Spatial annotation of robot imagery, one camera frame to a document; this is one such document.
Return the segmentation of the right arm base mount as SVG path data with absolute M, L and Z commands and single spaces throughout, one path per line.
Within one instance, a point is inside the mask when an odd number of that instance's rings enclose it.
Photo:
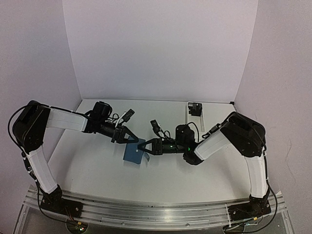
M 271 213 L 271 207 L 268 202 L 270 191 L 267 191 L 263 198 L 249 196 L 247 203 L 231 205 L 228 208 L 231 221 L 259 218 Z

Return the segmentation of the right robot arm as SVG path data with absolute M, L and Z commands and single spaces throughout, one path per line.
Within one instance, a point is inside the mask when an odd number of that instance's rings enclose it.
M 268 196 L 266 130 L 260 123 L 238 112 L 231 112 L 224 121 L 202 136 L 195 133 L 189 123 L 178 125 L 175 138 L 166 135 L 156 120 L 152 120 L 151 125 L 157 137 L 139 144 L 137 149 L 154 156 L 182 154 L 187 163 L 199 165 L 220 149 L 232 145 L 247 163 L 250 198 L 264 199 Z

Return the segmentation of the blue card holder wallet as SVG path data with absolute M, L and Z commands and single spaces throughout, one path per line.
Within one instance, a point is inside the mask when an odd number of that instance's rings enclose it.
M 139 138 L 137 143 L 126 144 L 123 160 L 137 165 L 141 164 L 143 158 L 149 162 L 150 156 L 148 153 L 138 149 L 138 145 L 145 143 L 145 141 L 146 140 Z

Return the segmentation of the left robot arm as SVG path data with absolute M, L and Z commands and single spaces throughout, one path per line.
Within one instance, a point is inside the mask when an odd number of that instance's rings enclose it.
M 79 113 L 32 100 L 9 118 L 8 135 L 20 149 L 29 175 L 48 194 L 46 203 L 53 211 L 62 212 L 66 205 L 65 200 L 54 193 L 60 187 L 44 155 L 43 141 L 47 129 L 101 134 L 117 144 L 138 143 L 138 137 L 124 125 L 134 115 L 134 110 L 129 109 L 119 118 L 112 118 L 112 112 L 112 106 L 103 101 L 96 102 L 92 110 Z

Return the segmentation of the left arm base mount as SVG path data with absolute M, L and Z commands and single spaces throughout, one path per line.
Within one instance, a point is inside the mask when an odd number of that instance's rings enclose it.
M 83 204 L 78 201 L 63 198 L 62 189 L 59 185 L 51 193 L 46 193 L 43 189 L 40 190 L 43 194 L 40 203 L 42 209 L 61 215 L 67 215 L 72 218 L 81 217 Z

